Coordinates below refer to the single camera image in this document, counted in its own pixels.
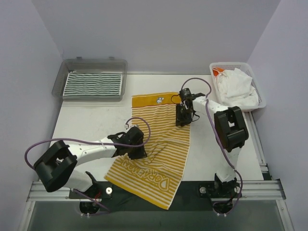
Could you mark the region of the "yellow white striped towel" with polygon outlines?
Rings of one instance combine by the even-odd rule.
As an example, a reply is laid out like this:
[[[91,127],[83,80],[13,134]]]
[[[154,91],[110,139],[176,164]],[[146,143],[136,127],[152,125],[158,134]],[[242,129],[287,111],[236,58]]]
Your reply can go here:
[[[168,210],[182,181],[190,149],[190,126],[176,126],[175,92],[134,95],[132,124],[149,139],[146,158],[116,158],[104,176],[112,184]]]

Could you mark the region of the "green white striped towel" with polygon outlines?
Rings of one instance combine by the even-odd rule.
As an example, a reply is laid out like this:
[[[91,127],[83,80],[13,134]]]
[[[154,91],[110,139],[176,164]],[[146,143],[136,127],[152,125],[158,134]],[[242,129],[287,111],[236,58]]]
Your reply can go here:
[[[119,96],[123,75],[120,73],[78,73],[68,74],[64,97],[107,97]]]

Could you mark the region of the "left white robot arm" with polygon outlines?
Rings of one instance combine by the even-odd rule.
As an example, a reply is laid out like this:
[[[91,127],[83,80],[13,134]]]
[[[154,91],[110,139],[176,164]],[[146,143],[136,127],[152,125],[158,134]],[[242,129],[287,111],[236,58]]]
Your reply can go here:
[[[136,126],[126,132],[109,135],[94,144],[66,144],[56,141],[34,164],[34,170],[47,192],[62,187],[86,192],[97,184],[95,177],[88,171],[75,168],[81,164],[102,158],[128,155],[131,160],[147,156],[144,133]]]

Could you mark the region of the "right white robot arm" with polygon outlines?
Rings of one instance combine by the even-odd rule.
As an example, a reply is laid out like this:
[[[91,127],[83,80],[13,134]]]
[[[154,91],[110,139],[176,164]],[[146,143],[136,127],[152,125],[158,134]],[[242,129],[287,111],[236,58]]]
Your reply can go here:
[[[222,183],[236,180],[238,156],[249,138],[240,107],[227,107],[205,96],[190,97],[176,104],[176,126],[183,127],[192,123],[195,113],[208,117],[215,139],[222,151],[222,160],[215,178]]]

